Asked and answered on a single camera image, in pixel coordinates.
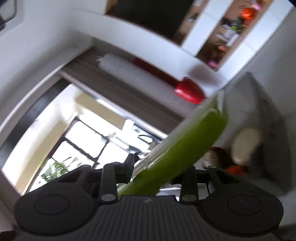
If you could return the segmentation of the crochet doll green dress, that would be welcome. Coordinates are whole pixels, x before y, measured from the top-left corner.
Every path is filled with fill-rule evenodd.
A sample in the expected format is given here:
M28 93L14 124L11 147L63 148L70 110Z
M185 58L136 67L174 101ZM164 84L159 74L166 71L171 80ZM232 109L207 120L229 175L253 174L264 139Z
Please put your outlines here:
M211 147L201 158L205 168L208 166L217 166L222 169L227 169L234 165L230 154L221 147Z

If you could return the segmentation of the green bin lid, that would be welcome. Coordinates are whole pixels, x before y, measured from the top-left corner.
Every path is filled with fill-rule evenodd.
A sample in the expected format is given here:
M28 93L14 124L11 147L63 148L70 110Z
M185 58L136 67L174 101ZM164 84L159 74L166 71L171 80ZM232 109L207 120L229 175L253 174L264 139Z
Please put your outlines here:
M162 185L193 166L221 136L228 122L225 94L219 90L183 120L139 164L124 195L155 196Z

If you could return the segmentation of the round beige zipper pouch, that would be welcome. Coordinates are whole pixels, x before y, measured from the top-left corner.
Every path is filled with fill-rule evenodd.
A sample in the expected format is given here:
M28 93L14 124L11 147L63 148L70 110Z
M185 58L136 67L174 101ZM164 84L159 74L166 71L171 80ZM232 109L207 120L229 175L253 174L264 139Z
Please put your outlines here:
M231 158L239 166L249 166L252 154L262 144L262 133L257 128L245 128L235 137Z

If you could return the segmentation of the red orange plush duck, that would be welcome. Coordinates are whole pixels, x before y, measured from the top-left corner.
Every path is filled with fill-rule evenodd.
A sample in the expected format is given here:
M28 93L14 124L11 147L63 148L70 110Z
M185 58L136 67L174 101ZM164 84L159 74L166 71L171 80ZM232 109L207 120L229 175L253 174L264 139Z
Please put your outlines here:
M244 166L233 165L225 169L225 171L236 177L244 177L248 174L248 169Z

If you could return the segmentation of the smoky transparent storage bin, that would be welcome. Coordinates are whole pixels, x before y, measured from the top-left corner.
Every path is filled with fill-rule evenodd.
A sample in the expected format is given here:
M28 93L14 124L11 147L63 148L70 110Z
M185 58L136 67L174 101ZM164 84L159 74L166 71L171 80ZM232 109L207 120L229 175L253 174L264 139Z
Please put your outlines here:
M257 128L262 144L252 154L246 181L284 196L292 189L292 158L287 127L280 111L251 73L230 82L225 88L228 123L213 147L225 149L231 157L235 137L245 128ZM201 159L195 165L205 169Z

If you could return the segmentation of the red floor vase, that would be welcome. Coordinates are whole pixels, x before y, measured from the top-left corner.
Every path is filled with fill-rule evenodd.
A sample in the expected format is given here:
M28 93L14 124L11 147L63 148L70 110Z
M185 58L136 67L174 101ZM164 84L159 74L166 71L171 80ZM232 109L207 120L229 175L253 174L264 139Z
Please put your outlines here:
M175 87L175 93L193 104L200 104L206 97L203 90L189 77L184 77Z

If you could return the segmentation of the pink small cup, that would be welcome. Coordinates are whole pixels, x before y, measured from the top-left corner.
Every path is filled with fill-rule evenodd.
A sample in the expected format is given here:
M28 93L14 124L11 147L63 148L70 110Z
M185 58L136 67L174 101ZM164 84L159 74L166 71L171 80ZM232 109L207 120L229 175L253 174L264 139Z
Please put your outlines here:
M215 69L218 66L218 63L216 61L214 61L214 60L210 60L208 62L208 66Z

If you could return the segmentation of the white router box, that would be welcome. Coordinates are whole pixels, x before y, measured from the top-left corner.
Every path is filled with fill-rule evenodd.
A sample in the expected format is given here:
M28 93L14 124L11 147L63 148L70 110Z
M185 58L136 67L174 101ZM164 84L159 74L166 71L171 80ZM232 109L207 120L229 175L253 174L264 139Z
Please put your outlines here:
M226 43L227 47L231 47L240 35L233 29L228 29L224 34L216 34L216 37Z

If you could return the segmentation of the black television screen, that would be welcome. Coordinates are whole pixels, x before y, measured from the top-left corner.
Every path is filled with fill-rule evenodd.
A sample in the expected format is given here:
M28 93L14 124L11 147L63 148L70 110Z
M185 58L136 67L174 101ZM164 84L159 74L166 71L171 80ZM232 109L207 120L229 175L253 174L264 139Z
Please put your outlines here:
M108 1L105 14L133 23L179 45L189 33L199 10L194 1Z

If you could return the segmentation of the green toy tractor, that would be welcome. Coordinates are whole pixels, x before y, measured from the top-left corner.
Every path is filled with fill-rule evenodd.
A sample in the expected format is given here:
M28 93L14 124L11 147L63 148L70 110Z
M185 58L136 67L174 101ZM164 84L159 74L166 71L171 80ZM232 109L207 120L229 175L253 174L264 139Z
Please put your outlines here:
M231 22L230 29L238 34L242 34L245 28L244 19L239 17Z

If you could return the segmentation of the orange pumpkin toy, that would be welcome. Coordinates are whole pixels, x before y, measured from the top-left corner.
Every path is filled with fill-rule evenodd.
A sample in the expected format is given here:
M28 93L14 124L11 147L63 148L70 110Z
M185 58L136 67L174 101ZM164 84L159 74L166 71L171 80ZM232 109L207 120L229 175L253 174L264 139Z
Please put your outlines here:
M246 21L252 21L256 17L257 10L251 7L243 8L241 11L241 17Z

